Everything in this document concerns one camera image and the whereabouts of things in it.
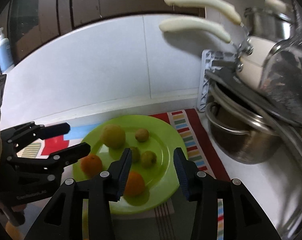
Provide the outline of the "large orange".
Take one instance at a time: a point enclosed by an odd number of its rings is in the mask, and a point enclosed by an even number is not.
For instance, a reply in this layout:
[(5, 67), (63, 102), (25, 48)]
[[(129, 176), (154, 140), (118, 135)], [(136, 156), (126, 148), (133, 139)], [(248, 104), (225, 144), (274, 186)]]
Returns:
[(94, 154), (81, 158), (80, 168), (87, 178), (92, 179), (103, 170), (101, 159)]

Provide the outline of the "small green citrus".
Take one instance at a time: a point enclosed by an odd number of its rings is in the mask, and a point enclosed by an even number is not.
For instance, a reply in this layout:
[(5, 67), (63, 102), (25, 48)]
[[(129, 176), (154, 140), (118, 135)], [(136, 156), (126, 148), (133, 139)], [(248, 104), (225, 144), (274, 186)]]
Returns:
[(137, 147), (130, 147), (132, 153), (132, 162), (138, 163), (140, 161), (140, 151)]
[(140, 163), (144, 168), (153, 167), (157, 162), (157, 156), (152, 151), (145, 151), (140, 156)]

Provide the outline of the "orange with stem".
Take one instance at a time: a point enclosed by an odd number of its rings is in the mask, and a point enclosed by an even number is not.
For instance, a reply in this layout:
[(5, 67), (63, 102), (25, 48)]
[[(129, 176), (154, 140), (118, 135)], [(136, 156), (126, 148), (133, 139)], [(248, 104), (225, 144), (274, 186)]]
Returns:
[(128, 197), (136, 197), (142, 194), (144, 190), (145, 182), (143, 177), (135, 171), (130, 171), (127, 178), (124, 195)]

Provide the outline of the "small yellow fruit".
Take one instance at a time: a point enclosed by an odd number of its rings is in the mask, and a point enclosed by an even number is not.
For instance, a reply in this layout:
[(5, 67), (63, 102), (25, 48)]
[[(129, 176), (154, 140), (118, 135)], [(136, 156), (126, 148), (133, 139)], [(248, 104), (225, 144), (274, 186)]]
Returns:
[(140, 128), (135, 133), (135, 139), (138, 142), (145, 142), (149, 139), (149, 131), (145, 128)]

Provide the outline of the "blue pump soap bottle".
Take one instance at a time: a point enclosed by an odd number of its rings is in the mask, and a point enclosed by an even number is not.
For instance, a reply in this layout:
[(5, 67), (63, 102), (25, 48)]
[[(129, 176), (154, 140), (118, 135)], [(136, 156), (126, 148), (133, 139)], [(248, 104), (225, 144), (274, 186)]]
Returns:
[(3, 29), (3, 27), (0, 28), (0, 70), (6, 74), (14, 68), (14, 61), (9, 39), (5, 37)]

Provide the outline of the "colourful patterned table mat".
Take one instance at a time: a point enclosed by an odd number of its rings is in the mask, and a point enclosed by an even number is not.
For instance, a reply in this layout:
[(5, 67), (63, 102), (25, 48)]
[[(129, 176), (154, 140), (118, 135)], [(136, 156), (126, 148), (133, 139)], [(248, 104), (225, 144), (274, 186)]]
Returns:
[[(200, 123), (195, 109), (152, 115), (174, 127), (182, 137), (185, 155), (197, 168), (214, 178), (229, 180), (218, 154)], [(73, 146), (101, 124), (75, 126), (66, 135), (36, 140), (17, 153), (23, 158), (47, 158), (51, 152)], [(189, 203), (178, 189), (164, 203), (154, 209), (133, 215), (113, 215), (116, 239), (190, 239), (196, 204)]]

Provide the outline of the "steel pot under rack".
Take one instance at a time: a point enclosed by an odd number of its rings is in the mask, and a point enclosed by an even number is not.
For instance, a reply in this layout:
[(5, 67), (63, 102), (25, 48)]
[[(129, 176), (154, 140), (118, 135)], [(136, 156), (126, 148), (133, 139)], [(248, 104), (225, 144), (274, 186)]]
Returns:
[(209, 89), (212, 100), (205, 107), (212, 137), (230, 158), (259, 164), (283, 145), (265, 119), (245, 101), (219, 83)]

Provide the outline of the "green plate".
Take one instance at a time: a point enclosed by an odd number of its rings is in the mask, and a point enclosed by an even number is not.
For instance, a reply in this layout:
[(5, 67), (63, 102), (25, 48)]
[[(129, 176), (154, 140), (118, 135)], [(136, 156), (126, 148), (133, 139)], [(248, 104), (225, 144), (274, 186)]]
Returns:
[[(118, 125), (126, 133), (124, 147), (137, 147), (141, 153), (152, 151), (157, 156), (153, 167), (144, 168), (140, 163), (133, 163), (131, 170), (139, 173), (145, 182), (145, 190), (137, 197), (122, 196), (120, 201), (111, 202), (110, 210), (113, 215), (133, 215), (154, 209), (166, 202), (179, 188), (176, 175), (173, 153), (176, 148), (186, 152), (185, 143), (170, 124), (158, 118), (146, 115), (124, 115), (104, 122), (91, 130), (82, 140), (91, 146), (91, 152), (97, 155), (103, 169), (118, 160), (123, 149), (113, 150), (104, 145), (100, 136), (106, 125)], [(135, 133), (138, 129), (145, 128), (149, 131), (149, 139), (138, 142)]]

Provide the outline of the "steel scoop ladle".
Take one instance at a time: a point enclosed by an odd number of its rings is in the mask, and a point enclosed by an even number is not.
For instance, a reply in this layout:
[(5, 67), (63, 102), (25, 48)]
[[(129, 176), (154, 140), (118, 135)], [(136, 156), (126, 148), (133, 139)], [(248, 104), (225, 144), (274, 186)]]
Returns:
[(297, 0), (292, 0), (293, 35), (276, 43), (268, 53), (259, 92), (292, 122), (302, 125), (302, 22)]

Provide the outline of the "steel pot with lid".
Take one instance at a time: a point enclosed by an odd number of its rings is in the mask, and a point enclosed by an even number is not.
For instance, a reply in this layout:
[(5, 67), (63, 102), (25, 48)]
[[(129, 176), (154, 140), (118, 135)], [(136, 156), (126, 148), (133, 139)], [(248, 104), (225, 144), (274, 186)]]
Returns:
[(247, 8), (244, 17), (251, 36), (279, 42), (294, 34), (293, 6), (282, 0), (265, 0), (263, 8)]

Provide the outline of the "dark wooden window frame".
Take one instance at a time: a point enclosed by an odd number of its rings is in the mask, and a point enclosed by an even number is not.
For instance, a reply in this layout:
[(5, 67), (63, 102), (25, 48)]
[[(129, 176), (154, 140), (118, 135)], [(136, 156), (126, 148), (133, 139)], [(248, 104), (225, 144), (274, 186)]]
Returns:
[(84, 25), (152, 13), (205, 16), (204, 9), (169, 7), (163, 0), (10, 0), (0, 15), (0, 27), (18, 64), (49, 41)]

